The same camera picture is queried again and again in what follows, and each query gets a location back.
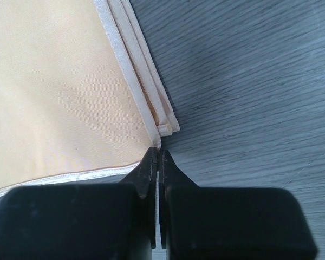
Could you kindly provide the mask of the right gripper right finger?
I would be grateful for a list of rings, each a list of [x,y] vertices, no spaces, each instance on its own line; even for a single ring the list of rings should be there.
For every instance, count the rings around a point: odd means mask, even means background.
[[[168,259],[315,259],[297,199],[282,188],[200,187],[159,153],[159,223]]]

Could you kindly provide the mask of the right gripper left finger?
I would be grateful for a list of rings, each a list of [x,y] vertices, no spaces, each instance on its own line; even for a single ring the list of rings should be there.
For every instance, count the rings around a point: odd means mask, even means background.
[[[150,259],[158,150],[118,183],[21,186],[0,202],[0,259]]]

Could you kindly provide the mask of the peach cloth napkin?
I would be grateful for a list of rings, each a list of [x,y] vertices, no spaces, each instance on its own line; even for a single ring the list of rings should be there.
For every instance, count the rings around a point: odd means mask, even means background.
[[[0,1],[0,197],[127,174],[179,129],[129,1]]]

